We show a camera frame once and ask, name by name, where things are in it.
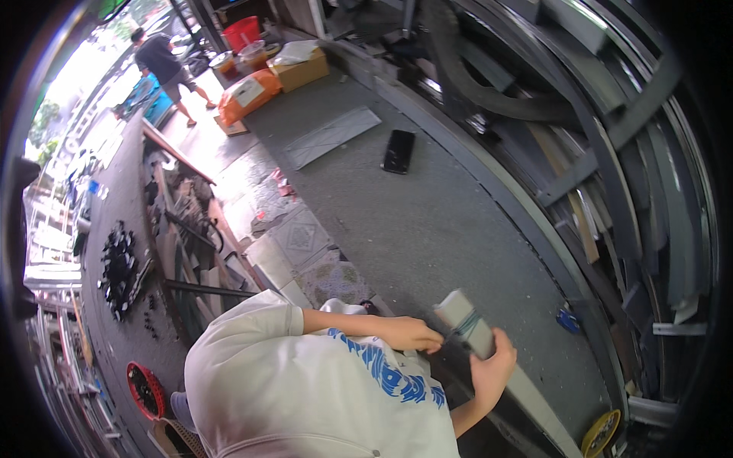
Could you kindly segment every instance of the plastic cup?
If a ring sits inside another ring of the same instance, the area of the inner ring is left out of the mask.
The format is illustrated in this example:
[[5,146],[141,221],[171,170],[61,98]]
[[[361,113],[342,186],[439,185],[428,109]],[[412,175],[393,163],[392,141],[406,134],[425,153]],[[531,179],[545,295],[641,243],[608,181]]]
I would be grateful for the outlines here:
[[242,60],[253,72],[268,68],[268,56],[265,54],[265,42],[258,40],[244,47],[239,53]]
[[217,57],[211,60],[209,67],[219,71],[228,81],[234,81],[239,79],[239,72],[234,63],[234,56],[231,51],[226,51],[219,54]]

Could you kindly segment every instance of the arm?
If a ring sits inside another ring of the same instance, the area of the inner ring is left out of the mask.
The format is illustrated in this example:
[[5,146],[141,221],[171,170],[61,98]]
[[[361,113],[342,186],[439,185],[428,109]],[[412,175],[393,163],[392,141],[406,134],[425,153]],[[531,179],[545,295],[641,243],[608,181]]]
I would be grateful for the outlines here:
[[443,344],[443,337],[422,320],[301,309],[268,290],[212,321],[194,346],[226,340],[227,346],[241,349],[268,339],[300,336],[326,328],[338,328],[349,336],[378,336],[396,350],[434,353]]
[[517,350],[512,346],[507,334],[499,328],[491,328],[491,331],[496,344],[493,356],[485,361],[481,361],[473,354],[469,356],[471,381],[476,396],[451,411],[453,430],[457,439],[496,406],[517,363]]
[[425,321],[415,318],[303,310],[303,334],[326,328],[338,328],[347,336],[377,336],[395,350],[426,350],[428,354],[433,354],[443,344],[443,337],[439,333],[428,328]]

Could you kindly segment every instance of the bare leg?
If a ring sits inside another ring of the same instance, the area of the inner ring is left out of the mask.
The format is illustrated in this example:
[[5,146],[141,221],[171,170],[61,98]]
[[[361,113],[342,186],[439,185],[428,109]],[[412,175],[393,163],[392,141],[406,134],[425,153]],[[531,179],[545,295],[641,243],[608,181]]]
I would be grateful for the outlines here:
[[188,118],[188,122],[186,123],[186,125],[192,126],[196,124],[196,121],[194,121],[194,118],[192,118],[191,115],[188,114],[188,108],[186,108],[185,105],[183,105],[183,102],[176,103],[176,107],[178,107],[178,111],[183,113],[183,115]]
[[216,104],[211,101],[209,96],[206,95],[206,91],[204,90],[204,88],[198,86],[194,92],[200,95],[204,100],[206,100],[206,108],[214,108],[216,106]]

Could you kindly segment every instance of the tiled floor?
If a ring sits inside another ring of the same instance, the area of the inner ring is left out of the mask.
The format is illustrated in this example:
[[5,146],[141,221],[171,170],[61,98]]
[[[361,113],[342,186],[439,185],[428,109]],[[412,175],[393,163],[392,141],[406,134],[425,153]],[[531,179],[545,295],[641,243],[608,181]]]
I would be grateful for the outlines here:
[[[196,82],[211,100],[218,102],[222,88],[211,72],[199,76]],[[245,254],[264,277],[265,285],[277,289],[297,306],[319,307],[324,295],[336,294],[339,288],[320,285],[316,291],[318,282],[303,281],[302,275],[317,262],[327,264],[325,256],[334,253],[329,251],[334,248],[333,240],[300,197],[280,196],[277,183],[270,178],[277,165],[253,133],[227,137],[213,120],[216,111],[207,111],[200,96],[186,91],[182,91],[182,96],[198,123],[188,128],[186,118],[175,112],[161,129],[163,134],[213,178],[214,196],[220,201],[232,232],[247,247]],[[358,273],[355,277],[363,282]],[[361,284],[352,289],[370,292],[369,287]],[[374,298],[374,302],[383,313],[391,314],[381,299]]]

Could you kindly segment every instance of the white plastic bag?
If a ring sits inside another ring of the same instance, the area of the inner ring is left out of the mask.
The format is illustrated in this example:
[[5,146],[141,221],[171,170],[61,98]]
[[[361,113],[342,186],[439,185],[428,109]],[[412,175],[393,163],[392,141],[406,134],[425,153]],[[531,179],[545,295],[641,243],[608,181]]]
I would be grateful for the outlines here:
[[295,65],[311,58],[313,51],[318,48],[317,40],[301,40],[285,43],[282,51],[273,59],[273,65]]

